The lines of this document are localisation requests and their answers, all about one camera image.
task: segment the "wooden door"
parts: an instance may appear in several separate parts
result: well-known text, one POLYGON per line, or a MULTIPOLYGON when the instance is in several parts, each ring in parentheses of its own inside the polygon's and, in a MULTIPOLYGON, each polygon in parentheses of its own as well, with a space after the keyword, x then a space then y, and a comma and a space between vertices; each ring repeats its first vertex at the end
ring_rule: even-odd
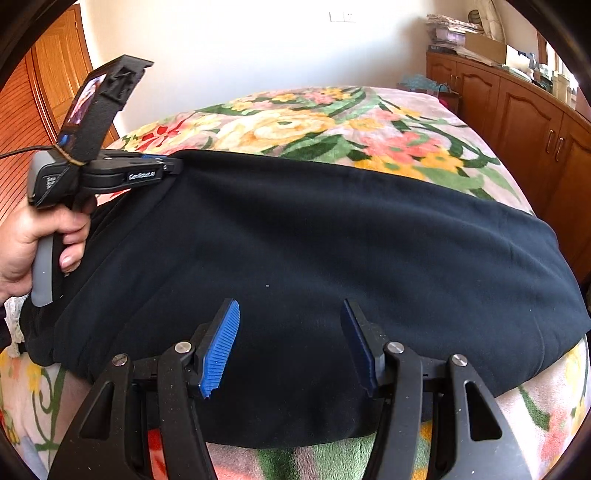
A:
POLYGON ((454 87, 456 62, 445 56, 427 54, 427 77, 437 83, 447 83, 454 87))
POLYGON ((541 216, 562 165, 554 159, 562 110, 537 93, 502 79, 491 146, 541 216))
MULTIPOLYGON (((23 60, 0 92, 0 153, 31 145, 50 145, 23 60)), ((25 195, 33 152, 0 160, 0 223, 25 195)))
POLYGON ((456 74, 459 117, 490 145, 501 78, 463 63, 457 64, 456 74))
POLYGON ((582 281, 591 272, 591 125, 564 116, 554 155, 560 180, 542 219, 556 232, 560 251, 582 281))
MULTIPOLYGON (((73 5, 52 24, 31 49, 48 116, 59 132, 80 85, 92 71, 82 28, 80 5, 73 5)), ((103 146, 119 136, 111 127, 103 146)))

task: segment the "black cloth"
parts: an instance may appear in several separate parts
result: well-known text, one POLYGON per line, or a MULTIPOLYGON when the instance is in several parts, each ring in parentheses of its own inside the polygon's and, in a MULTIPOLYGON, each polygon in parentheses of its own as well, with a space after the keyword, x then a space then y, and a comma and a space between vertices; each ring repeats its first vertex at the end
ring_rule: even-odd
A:
POLYGON ((463 353, 494 395, 590 329, 554 232, 422 181, 320 163, 184 151, 176 179, 101 209, 64 296, 21 327, 33 361, 95 379, 117 353, 159 355, 226 297, 241 326, 200 401, 209 442, 287 447, 375 430, 340 328, 345 298, 432 358, 463 353))
POLYGON ((4 321, 5 319, 6 308, 4 308, 4 304, 2 304, 0 305, 0 353, 12 343, 10 330, 8 330, 8 325, 4 321))

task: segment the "hand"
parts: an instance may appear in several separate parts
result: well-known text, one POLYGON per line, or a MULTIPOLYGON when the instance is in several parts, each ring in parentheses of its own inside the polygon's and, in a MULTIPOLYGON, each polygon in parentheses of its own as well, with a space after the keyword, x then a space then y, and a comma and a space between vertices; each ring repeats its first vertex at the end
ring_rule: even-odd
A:
POLYGON ((22 297, 32 288, 31 266, 37 253, 37 241, 55 232, 64 234, 67 248, 60 256, 64 273, 80 265, 90 231, 90 213, 96 207, 92 197, 81 212, 63 205, 37 210, 24 199, 0 225, 0 302, 22 297))

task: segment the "pivot bolt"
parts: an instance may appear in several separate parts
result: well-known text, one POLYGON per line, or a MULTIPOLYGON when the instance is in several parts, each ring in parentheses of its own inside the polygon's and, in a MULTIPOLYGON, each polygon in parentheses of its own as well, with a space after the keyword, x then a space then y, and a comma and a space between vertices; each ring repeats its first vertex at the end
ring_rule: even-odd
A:
POLYGON ((400 342, 390 342, 386 345, 388 352, 395 353, 397 355, 404 352, 404 345, 400 342))
POLYGON ((177 353, 187 353, 191 351, 193 346, 190 342, 179 342, 174 346, 174 351, 177 353))
POLYGON ((116 367, 122 367, 127 363, 127 360, 127 355, 120 353, 119 355, 115 355, 113 357, 113 365, 116 367))
POLYGON ((465 367, 468 364, 468 359, 457 353, 452 357, 452 362, 459 367, 465 367))

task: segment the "bed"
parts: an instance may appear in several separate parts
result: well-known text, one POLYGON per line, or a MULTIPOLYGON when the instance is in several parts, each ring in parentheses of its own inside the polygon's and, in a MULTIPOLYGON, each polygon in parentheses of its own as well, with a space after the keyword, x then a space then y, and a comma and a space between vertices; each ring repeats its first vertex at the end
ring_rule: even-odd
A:
MULTIPOLYGON (((261 92, 179 113, 124 136, 112 148, 170 154, 187 148, 271 155, 411 177, 532 213, 522 191, 478 135, 431 96, 394 89, 324 87, 261 92)), ((112 196, 103 196, 99 203, 112 196)), ((0 355, 0 421, 11 443, 44 479, 89 386, 60 365, 26 354, 18 315, 7 302, 13 345, 0 355)), ((534 479, 566 450, 589 408, 586 339, 537 377, 497 398, 534 479)), ((373 437, 291 450, 209 445, 220 479, 357 479, 373 437)), ((427 473, 431 425, 421 427, 414 479, 427 473)), ((152 470, 166 478, 157 430, 149 434, 152 470)))

